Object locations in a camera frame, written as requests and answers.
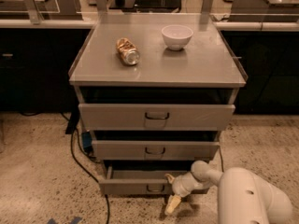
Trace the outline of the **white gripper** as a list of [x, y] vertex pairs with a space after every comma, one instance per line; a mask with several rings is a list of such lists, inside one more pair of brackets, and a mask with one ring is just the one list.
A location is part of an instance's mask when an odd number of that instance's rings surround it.
[[175, 194], [169, 196], [164, 210], [166, 215], [171, 215], [181, 203], [181, 198], [190, 195], [195, 189], [199, 188], [199, 182], [191, 172], [188, 172], [185, 175], [179, 175], [176, 178], [170, 174], [165, 174], [164, 176], [167, 181], [172, 184], [172, 190]]

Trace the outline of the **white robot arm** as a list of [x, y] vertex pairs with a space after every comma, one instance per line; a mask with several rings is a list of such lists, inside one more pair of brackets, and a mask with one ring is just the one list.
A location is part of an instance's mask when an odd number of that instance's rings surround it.
[[173, 190], [165, 208], [167, 214], [193, 191], [216, 186], [219, 224], [285, 224], [292, 217], [288, 195], [244, 168], [221, 172], [204, 161], [195, 161], [188, 173], [165, 177]]

